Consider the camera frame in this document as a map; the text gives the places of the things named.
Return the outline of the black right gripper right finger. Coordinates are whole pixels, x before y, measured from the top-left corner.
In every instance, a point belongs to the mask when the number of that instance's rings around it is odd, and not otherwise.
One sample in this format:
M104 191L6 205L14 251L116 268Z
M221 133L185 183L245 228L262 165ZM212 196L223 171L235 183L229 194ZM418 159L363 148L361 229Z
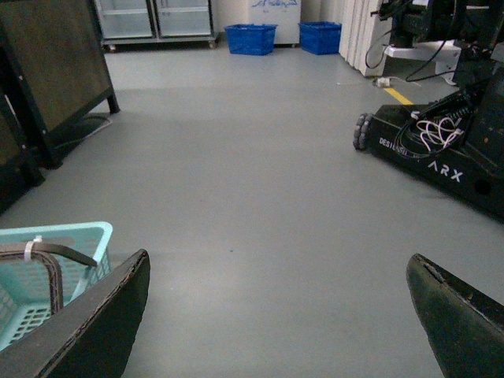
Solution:
M445 377L503 376L503 305L421 254L406 266L417 317Z

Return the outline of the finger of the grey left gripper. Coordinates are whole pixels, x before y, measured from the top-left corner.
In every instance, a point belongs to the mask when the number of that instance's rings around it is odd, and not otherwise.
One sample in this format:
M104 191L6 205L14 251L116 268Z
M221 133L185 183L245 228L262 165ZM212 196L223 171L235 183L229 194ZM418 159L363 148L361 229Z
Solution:
M28 256L28 260L35 260L43 264L47 270L50 293L50 314L54 315L60 311L63 306L63 286L61 267L56 258L45 252L20 252L20 251L5 251L1 252L1 263L14 261L16 259Z
M2 244L1 245L1 252L6 253L6 252L24 252L26 243L7 243L7 244ZM62 256L64 258L67 258L69 260L75 261L80 263L81 265L86 265L86 266L97 266L98 263L96 260L93 258L80 253L77 250L74 250L70 247L63 246L60 244L54 244L54 243L36 243L34 245L34 250L32 253L35 252L41 252L41 253L48 253L48 254L56 254L58 256Z

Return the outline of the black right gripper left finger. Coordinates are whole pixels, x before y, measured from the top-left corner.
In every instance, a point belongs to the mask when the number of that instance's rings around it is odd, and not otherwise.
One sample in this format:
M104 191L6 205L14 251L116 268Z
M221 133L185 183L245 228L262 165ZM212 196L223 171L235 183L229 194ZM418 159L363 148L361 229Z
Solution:
M150 256L138 250L1 352L3 377L121 377L143 319Z

